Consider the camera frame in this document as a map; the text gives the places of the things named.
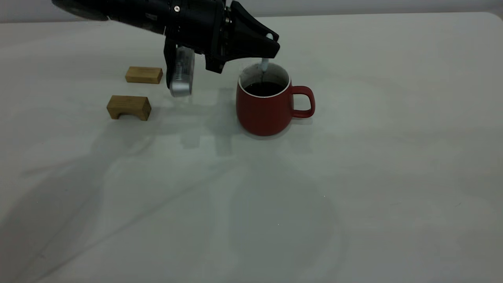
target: white table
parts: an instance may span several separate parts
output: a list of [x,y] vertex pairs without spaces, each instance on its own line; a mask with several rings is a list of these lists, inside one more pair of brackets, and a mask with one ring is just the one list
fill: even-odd
[[[0,282],[503,281],[503,23],[491,14],[260,19],[317,110],[258,139],[237,75],[192,99],[128,84],[163,37],[0,25]],[[148,122],[111,120],[147,96]],[[307,99],[296,100],[298,108]]]

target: wooden block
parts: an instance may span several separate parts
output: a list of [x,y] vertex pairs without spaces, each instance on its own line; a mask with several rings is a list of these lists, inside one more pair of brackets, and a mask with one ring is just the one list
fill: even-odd
[[112,95],[107,109],[112,119],[119,119],[121,114],[131,114],[142,121],[148,120],[152,111],[148,98],[144,96]]
[[129,67],[126,74],[128,83],[159,84],[161,78],[161,68]]

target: dark liquid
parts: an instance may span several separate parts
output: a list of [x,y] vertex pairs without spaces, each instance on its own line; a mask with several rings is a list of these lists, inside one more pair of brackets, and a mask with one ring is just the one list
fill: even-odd
[[270,82],[263,82],[263,83],[251,84],[247,86],[244,90],[256,96],[266,97],[276,95],[282,92],[284,89],[285,87],[281,85]]

